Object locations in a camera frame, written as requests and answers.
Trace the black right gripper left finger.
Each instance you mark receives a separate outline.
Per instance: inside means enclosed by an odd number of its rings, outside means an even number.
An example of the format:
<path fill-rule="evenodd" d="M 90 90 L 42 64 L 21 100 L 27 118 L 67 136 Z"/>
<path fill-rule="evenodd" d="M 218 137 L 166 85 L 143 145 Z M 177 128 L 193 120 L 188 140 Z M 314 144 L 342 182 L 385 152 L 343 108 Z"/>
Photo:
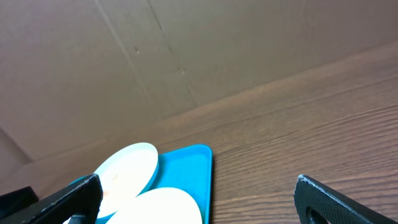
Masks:
<path fill-rule="evenodd" d="M 84 176 L 38 202 L 1 219 L 3 224 L 95 223 L 103 189 L 96 174 Z"/>

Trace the green rimmed plate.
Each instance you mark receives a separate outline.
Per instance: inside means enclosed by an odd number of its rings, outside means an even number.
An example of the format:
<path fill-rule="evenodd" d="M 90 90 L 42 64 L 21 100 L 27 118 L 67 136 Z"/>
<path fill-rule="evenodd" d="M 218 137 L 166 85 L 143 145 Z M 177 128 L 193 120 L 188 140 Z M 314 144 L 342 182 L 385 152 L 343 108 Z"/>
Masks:
<path fill-rule="evenodd" d="M 120 208 L 110 224 L 202 224 L 200 209 L 186 191 L 161 187 L 145 192 Z"/>

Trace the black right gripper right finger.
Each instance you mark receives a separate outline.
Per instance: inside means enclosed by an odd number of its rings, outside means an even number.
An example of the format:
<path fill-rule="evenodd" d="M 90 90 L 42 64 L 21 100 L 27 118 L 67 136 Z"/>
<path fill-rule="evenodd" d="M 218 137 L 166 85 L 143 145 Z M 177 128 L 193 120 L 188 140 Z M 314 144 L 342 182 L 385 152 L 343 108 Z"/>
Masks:
<path fill-rule="evenodd" d="M 327 185 L 300 174 L 294 204 L 301 223 L 397 224 Z"/>

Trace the light blue plate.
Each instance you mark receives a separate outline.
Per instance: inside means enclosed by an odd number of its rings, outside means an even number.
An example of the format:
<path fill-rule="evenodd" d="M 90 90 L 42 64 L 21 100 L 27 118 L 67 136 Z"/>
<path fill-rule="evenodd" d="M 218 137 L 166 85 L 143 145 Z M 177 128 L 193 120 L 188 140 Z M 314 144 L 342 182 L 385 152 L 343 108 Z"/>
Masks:
<path fill-rule="evenodd" d="M 94 173 L 99 176 L 103 199 L 97 219 L 105 222 L 152 185 L 159 169 L 155 146 L 140 142 L 107 158 Z"/>

